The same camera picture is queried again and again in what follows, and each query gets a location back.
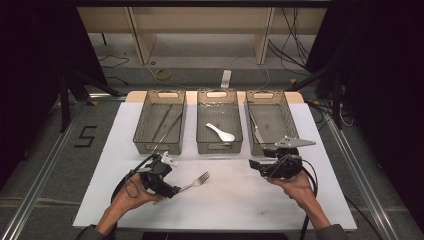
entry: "metal fork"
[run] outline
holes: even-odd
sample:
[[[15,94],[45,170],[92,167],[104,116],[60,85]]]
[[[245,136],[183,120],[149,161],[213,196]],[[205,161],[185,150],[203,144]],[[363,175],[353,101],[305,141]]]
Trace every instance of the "metal fork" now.
[[[181,193],[182,191],[185,191],[185,190],[191,188],[191,187],[198,187],[198,186],[202,185],[203,183],[206,182],[206,180],[208,180],[209,176],[210,176],[209,172],[203,173],[200,177],[196,178],[191,184],[182,187],[180,189],[180,191],[178,192],[178,194]],[[159,204],[159,203],[165,201],[166,199],[169,199],[169,198],[164,198],[160,201],[154,202],[153,205]]]

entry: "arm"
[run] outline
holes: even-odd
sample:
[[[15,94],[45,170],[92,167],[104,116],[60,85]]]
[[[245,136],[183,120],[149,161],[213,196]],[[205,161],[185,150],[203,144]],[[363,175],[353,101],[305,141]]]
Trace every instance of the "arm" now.
[[[337,230],[337,226],[340,227],[340,225],[330,224],[330,221],[322,210],[321,205],[314,196],[308,176],[304,171],[301,171],[298,175],[291,179],[268,178],[267,181],[280,186],[288,196],[296,201],[300,208],[305,210],[306,215],[308,215],[312,225],[314,226],[319,239],[333,239],[325,238],[325,236],[328,236],[326,233],[334,233],[331,229]],[[347,239],[343,229],[341,227],[340,229],[342,231],[337,231],[337,234],[339,234],[337,239],[344,239],[343,237]]]
[[[139,174],[132,176],[116,194],[112,204],[106,208],[102,218],[95,229],[87,227],[79,235],[77,239],[89,239],[86,235],[100,234],[106,238],[116,227],[117,222],[128,211],[136,209],[141,205],[150,201],[160,201],[163,197],[158,194],[147,192],[141,182]]]

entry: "gray carpet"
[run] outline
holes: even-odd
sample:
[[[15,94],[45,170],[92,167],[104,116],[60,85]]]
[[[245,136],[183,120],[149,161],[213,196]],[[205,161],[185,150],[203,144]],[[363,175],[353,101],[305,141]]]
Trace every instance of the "gray carpet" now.
[[[217,88],[222,78],[222,69],[171,69],[172,76],[163,85],[157,83],[151,73],[145,68],[139,69],[104,69],[106,76],[119,77],[129,82],[123,84],[118,79],[108,78],[110,86],[120,92],[128,93],[134,90],[148,89],[175,89],[187,86],[201,86]],[[286,89],[290,86],[290,79],[296,75],[284,70],[269,70],[271,83],[265,89]],[[230,87],[238,90],[257,89],[267,82],[265,71],[258,70],[234,70]],[[314,99],[316,83],[302,89],[305,99]],[[94,87],[87,87],[90,92],[100,92]],[[72,221],[78,211],[79,203],[85,194],[97,161],[106,142],[113,120],[119,108],[119,101],[99,101],[94,105],[87,105],[75,123],[75,127],[64,151],[61,154],[49,180],[41,194],[43,200],[37,203],[32,211],[19,239],[74,239],[79,229],[72,227]],[[320,113],[311,109],[314,118],[318,121]],[[28,158],[22,161],[8,183],[0,192],[3,199],[0,203],[0,229],[5,229],[8,220],[20,204],[20,198],[24,197],[50,149],[53,147],[60,130],[61,115],[59,106],[54,106],[52,113],[40,130],[28,152]],[[97,126],[89,129],[86,134],[94,136],[91,147],[75,148],[77,144],[86,144],[87,139],[79,139],[84,126]],[[325,122],[317,123],[325,148],[335,170],[343,192],[360,208],[365,215],[373,221],[373,218],[365,204],[364,199],[350,173],[350,170],[338,148],[334,137]],[[411,215],[404,207],[402,201],[390,185],[387,177],[376,166],[372,151],[368,148],[366,139],[361,134],[360,127],[344,127],[343,133],[347,136],[355,155],[366,172],[379,200],[393,220],[394,227],[402,240],[424,239]],[[358,230],[349,233],[349,238],[355,239],[378,239],[364,218],[352,209],[352,214],[358,222]],[[119,231],[119,239],[140,239],[140,232]],[[299,233],[287,233],[290,239],[298,239]],[[313,233],[308,233],[306,239],[315,239]]]

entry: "white tabletop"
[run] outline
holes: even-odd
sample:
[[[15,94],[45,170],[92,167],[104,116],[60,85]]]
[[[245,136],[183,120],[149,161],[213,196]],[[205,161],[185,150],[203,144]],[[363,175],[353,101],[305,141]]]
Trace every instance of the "white tabletop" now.
[[[196,105],[187,105],[182,154],[172,156],[178,163],[165,181],[185,186],[205,171],[211,177],[161,204],[147,203],[128,212],[118,223],[120,228],[169,232],[282,232],[299,230],[305,217],[294,200],[282,189],[267,183],[249,166],[250,155],[243,102],[239,101],[243,131],[241,153],[225,156],[199,155],[196,143]],[[84,196],[73,226],[97,224],[122,177],[148,155],[140,155],[132,139],[142,103],[122,103],[103,149],[93,178]],[[357,229],[352,214],[325,152],[307,104],[289,104],[299,137],[316,145],[298,148],[303,159],[315,168],[318,201],[331,223],[345,230]]]

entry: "white plastic spoon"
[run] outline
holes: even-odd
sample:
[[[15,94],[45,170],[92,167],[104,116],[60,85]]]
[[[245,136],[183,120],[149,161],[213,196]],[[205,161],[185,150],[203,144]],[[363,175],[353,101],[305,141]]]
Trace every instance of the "white plastic spoon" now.
[[[236,139],[236,137],[234,137],[233,134],[221,131],[217,127],[212,125],[211,123],[206,123],[206,126],[210,127],[212,130],[214,130],[223,142],[232,142],[232,141],[234,141],[234,139]]]

